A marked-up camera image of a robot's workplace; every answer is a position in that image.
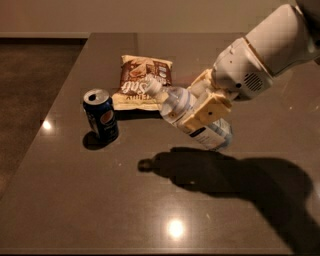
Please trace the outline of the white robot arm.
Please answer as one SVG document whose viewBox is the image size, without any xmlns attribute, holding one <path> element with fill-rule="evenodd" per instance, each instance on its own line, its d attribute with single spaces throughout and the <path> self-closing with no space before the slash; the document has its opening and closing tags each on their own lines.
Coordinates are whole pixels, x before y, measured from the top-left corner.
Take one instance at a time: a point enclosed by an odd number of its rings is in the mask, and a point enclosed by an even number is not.
<svg viewBox="0 0 320 256">
<path fill-rule="evenodd" d="M 235 40 L 189 87 L 197 101 L 182 121 L 199 129 L 226 116 L 234 100 L 251 100 L 295 65 L 320 57 L 320 0 L 278 7 Z"/>
</svg>

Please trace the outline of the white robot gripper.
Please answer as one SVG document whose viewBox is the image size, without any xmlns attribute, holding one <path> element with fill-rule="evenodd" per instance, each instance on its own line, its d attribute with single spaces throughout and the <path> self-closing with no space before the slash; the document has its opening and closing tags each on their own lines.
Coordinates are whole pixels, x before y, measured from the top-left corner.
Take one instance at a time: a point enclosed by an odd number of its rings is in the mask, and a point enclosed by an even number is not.
<svg viewBox="0 0 320 256">
<path fill-rule="evenodd" d="M 213 93 L 216 91 L 214 83 L 235 94 L 237 100 L 246 101 L 269 89 L 273 78 L 255 55 L 248 40 L 235 40 L 218 55 L 213 70 L 204 70 L 187 88 L 194 96 L 200 96 L 181 120 L 188 130 L 200 129 L 231 112 L 232 104 L 225 95 Z"/>
</svg>

